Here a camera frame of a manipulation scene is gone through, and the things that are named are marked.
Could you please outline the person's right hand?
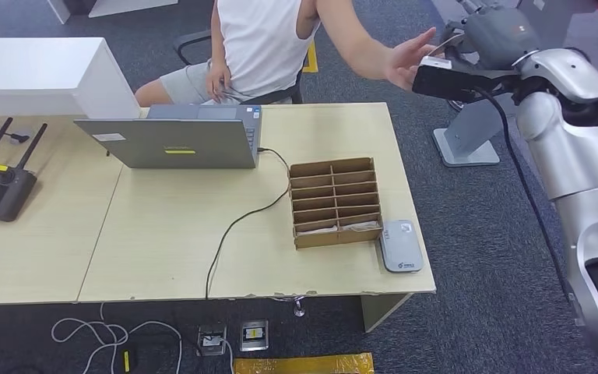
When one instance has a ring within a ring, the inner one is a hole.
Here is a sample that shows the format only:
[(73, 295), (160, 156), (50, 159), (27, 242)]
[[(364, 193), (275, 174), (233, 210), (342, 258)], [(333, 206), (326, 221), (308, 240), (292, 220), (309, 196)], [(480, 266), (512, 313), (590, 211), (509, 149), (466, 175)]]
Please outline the person's right hand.
[(230, 69), (223, 61), (211, 61), (206, 76), (206, 92), (220, 103), (225, 98), (225, 90), (230, 87)]

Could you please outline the person's left hand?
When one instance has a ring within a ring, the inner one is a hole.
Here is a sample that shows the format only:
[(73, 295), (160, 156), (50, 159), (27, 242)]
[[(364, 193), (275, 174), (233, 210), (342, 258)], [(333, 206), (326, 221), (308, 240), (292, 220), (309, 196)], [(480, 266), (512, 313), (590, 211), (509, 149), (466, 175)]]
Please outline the person's left hand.
[(420, 62), (436, 49), (430, 44), (436, 33), (436, 28), (432, 27), (390, 48), (385, 60), (386, 79), (403, 90), (411, 91)]

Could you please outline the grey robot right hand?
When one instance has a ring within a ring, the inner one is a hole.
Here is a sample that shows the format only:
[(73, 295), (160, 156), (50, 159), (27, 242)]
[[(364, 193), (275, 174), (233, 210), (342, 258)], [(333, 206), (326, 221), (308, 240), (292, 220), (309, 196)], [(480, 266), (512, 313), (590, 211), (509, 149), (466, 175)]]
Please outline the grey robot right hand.
[(484, 70), (511, 70), (541, 49), (524, 14), (496, 1), (460, 1), (466, 16), (449, 21), (441, 36), (447, 58)]

